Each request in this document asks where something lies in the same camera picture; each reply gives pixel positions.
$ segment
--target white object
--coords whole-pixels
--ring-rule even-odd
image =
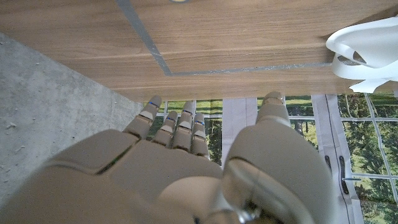
[[[326,47],[336,52],[334,74],[365,80],[350,87],[355,92],[373,93],[385,82],[398,81],[398,17],[341,29],[329,37]],[[355,54],[363,60],[354,59]],[[351,65],[340,56],[351,60]]]

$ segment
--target wooden table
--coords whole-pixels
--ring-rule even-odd
[[[13,0],[0,32],[135,101],[310,95],[359,82],[331,72],[329,35],[397,13],[396,0]]]

